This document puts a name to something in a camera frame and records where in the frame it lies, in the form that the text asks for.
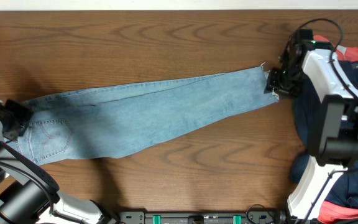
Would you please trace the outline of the light blue denim jeans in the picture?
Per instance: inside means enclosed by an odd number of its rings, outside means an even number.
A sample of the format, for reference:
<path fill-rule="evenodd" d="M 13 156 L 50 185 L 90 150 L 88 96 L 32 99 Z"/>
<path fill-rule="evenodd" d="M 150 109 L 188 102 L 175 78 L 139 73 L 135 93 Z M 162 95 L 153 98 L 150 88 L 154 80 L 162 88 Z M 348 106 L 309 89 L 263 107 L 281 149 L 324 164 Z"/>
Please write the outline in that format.
<path fill-rule="evenodd" d="M 26 101 L 33 111 L 11 147 L 42 165 L 121 158 L 278 101 L 254 67 L 193 78 L 89 88 Z"/>

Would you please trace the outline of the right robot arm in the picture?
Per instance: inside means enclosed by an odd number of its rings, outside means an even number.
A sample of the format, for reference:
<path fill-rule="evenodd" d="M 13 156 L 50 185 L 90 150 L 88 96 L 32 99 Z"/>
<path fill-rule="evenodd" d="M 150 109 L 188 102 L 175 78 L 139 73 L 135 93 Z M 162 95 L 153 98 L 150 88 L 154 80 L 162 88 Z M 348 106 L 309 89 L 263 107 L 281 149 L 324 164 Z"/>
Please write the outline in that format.
<path fill-rule="evenodd" d="M 358 89 L 347 78 L 329 42 L 314 40 L 310 29 L 297 29 L 273 68 L 265 92 L 297 98 L 306 82 L 319 108 L 308 130 L 308 163 L 287 199 L 280 223 L 313 223 L 337 180 L 358 161 Z"/>

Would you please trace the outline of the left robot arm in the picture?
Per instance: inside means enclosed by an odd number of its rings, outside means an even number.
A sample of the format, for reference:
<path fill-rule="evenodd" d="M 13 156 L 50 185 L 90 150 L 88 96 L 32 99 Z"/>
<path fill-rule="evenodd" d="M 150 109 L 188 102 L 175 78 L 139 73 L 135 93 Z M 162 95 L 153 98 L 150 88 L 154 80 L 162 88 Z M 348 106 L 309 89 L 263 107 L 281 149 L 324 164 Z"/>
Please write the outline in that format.
<path fill-rule="evenodd" d="M 9 145 L 31 116 L 15 101 L 0 103 L 0 223 L 119 223 L 96 202 L 61 192 L 51 175 Z"/>

